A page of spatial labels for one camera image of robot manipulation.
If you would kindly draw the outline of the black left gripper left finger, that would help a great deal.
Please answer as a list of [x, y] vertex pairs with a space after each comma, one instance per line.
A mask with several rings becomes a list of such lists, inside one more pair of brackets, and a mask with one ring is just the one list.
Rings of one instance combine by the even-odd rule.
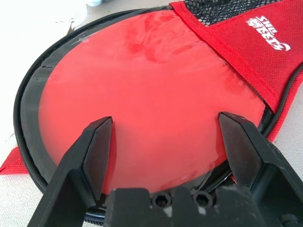
[[113, 127], [111, 116], [90, 123], [61, 159], [28, 226], [81, 227], [100, 199]]

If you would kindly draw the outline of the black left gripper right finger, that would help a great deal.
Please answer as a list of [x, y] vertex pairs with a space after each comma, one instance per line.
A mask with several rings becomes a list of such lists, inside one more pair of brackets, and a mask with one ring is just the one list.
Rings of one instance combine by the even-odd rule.
[[268, 227], [303, 225], [303, 182], [277, 147], [249, 120], [218, 114], [227, 160], [238, 186], [250, 190]]

